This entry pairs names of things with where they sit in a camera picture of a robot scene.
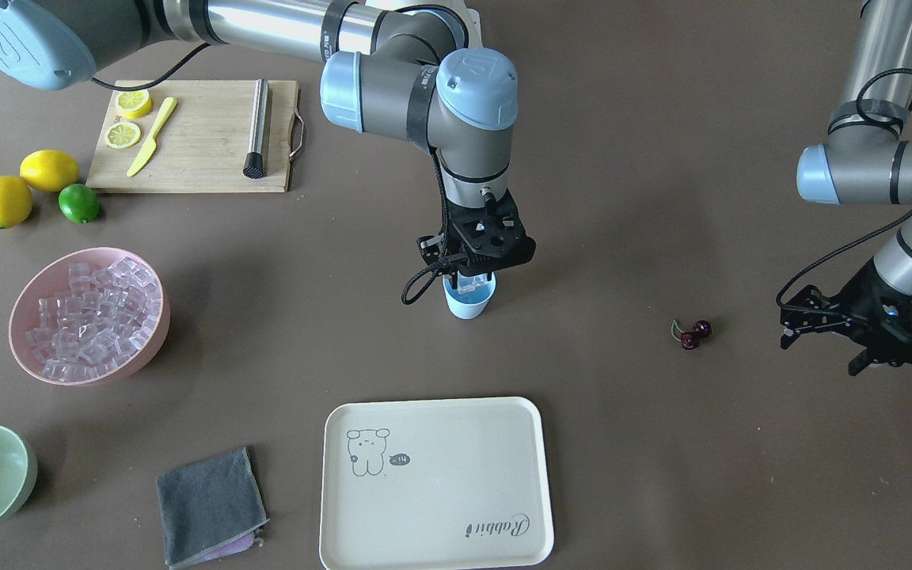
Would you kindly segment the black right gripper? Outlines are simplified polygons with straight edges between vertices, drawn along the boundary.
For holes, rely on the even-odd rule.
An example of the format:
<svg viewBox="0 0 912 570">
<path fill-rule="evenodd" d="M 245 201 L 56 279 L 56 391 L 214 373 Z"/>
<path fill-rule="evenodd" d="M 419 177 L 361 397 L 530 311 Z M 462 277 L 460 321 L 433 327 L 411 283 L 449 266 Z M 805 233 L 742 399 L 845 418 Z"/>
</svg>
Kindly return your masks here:
<svg viewBox="0 0 912 570">
<path fill-rule="evenodd" d="M 466 277 L 527 264 L 536 242 L 521 223 L 511 192 L 495 199 L 487 194 L 482 208 L 464 208 L 440 191 L 443 224 L 434 237 L 420 237 L 417 248 L 426 268 L 416 277 L 437 272 L 449 275 L 452 290 L 461 290 Z"/>
</svg>

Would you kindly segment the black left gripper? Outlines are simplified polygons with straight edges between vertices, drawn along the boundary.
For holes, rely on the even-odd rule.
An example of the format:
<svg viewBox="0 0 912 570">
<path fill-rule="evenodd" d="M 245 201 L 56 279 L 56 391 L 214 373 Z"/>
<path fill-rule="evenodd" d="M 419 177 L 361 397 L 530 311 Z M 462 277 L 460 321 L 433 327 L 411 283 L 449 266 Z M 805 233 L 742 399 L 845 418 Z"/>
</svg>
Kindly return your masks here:
<svg viewBox="0 0 912 570">
<path fill-rule="evenodd" d="M 839 333 L 862 347 L 848 375 L 872 365 L 912 365 L 912 294 L 887 285 L 868 262 L 834 296 L 804 286 L 781 307 L 782 349 L 807 333 Z"/>
</svg>

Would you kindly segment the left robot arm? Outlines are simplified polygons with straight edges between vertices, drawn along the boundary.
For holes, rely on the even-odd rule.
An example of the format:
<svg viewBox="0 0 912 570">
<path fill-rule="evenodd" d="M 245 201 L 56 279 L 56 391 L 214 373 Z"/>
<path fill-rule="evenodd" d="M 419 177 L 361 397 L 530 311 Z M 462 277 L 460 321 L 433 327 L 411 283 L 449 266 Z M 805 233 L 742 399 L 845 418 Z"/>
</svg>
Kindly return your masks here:
<svg viewBox="0 0 912 570">
<path fill-rule="evenodd" d="M 819 204 L 894 204 L 891 238 L 834 295 L 808 285 L 776 295 L 781 347 L 807 333 L 838 333 L 861 347 L 848 363 L 912 365 L 912 1 L 865 1 L 840 105 L 826 142 L 801 152 L 800 198 Z"/>
</svg>

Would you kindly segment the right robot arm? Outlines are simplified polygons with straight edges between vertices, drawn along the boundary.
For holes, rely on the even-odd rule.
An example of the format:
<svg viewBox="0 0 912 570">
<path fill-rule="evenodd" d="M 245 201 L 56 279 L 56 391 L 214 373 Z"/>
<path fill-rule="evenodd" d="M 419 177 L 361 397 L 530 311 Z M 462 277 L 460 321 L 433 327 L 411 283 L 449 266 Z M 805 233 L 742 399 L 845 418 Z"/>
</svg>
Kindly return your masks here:
<svg viewBox="0 0 912 570">
<path fill-rule="evenodd" d="M 0 70 L 26 86 L 93 81 L 167 40 L 319 62 L 330 123 L 430 155 L 443 222 L 417 245 L 428 275 L 491 275 L 534 257 L 507 187 L 518 71 L 479 44 L 462 2 L 0 1 Z"/>
</svg>

